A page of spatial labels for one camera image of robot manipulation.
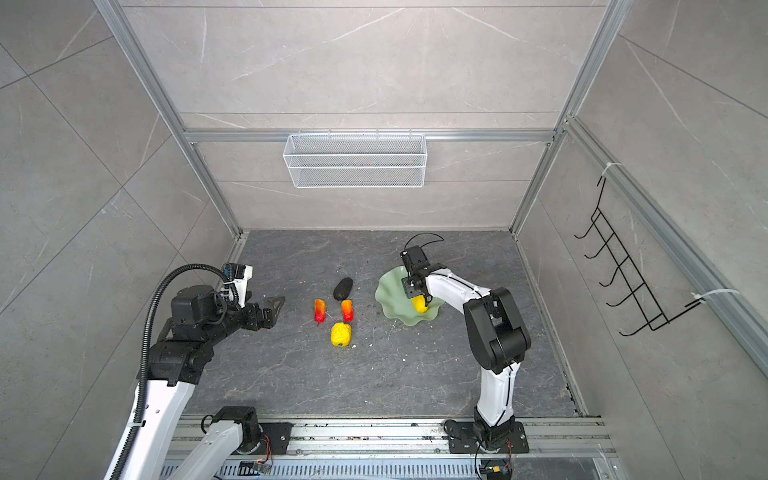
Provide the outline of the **yellow fake mango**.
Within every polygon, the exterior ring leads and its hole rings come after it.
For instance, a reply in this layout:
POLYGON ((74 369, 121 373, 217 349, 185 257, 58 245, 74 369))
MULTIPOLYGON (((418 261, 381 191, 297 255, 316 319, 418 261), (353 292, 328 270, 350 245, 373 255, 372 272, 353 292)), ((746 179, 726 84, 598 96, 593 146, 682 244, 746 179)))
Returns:
POLYGON ((423 295, 419 295, 419 296, 413 297, 411 299, 411 304, 412 304, 414 310, 418 314, 424 314, 429 309, 427 300, 426 300, 426 298, 423 295))

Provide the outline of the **dark fake avocado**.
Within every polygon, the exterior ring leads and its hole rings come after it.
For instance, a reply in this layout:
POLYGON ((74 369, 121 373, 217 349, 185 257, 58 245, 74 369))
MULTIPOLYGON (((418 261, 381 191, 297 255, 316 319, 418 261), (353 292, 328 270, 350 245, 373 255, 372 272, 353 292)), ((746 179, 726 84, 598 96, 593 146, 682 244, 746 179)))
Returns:
POLYGON ((342 278, 333 290, 333 298, 342 302, 349 298, 353 288, 353 279, 350 277, 342 278))

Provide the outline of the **yellow fake bell pepper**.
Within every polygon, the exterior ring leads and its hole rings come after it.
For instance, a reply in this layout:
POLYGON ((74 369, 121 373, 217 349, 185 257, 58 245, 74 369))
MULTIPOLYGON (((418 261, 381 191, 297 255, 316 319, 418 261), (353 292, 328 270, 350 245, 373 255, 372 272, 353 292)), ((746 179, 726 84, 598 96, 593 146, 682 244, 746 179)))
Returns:
POLYGON ((334 347, 344 348, 350 344, 352 329, 348 323, 335 323, 330 332, 330 342, 334 347))

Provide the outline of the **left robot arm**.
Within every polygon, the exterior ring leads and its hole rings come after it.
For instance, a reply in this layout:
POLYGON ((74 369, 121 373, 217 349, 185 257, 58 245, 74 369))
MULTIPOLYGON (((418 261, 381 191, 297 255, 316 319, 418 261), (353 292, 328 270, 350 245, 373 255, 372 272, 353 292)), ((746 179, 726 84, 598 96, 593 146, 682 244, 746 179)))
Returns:
POLYGON ((199 383, 214 346, 235 331, 257 331, 276 323, 285 298, 266 297, 265 306, 230 307, 211 286, 180 290, 171 301, 166 338, 148 348, 138 376, 136 406, 115 451, 107 479, 157 479, 181 414, 199 383))

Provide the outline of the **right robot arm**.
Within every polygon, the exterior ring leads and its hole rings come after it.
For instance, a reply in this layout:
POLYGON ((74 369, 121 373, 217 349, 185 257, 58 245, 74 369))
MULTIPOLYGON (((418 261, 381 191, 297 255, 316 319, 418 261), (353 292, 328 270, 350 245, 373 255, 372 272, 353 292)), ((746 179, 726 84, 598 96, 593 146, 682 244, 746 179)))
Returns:
POLYGON ((511 440, 517 373, 531 347, 531 337, 512 293, 489 289, 432 264, 420 246, 400 253, 407 275, 402 281, 409 298, 426 303, 439 299, 464 315, 469 346, 481 367, 481 393, 472 430, 479 445, 496 450, 511 440))

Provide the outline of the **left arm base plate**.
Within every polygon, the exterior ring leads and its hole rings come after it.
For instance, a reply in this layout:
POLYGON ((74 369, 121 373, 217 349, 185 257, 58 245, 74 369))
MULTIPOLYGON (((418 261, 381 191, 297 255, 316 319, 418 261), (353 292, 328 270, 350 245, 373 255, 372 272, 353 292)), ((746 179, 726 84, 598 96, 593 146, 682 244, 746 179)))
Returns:
POLYGON ((264 457, 267 453, 267 447, 270 447, 272 455, 286 455, 293 424, 290 422, 261 422, 260 427, 262 438, 254 454, 264 457))

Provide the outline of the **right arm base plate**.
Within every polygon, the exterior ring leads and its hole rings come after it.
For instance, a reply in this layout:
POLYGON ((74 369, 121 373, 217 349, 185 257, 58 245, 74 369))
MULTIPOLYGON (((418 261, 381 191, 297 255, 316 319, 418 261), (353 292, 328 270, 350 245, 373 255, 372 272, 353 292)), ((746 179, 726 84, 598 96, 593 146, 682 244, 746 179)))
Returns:
POLYGON ((514 418, 496 427, 489 427, 481 420, 446 420, 442 426, 452 454, 530 452, 524 426, 514 418))

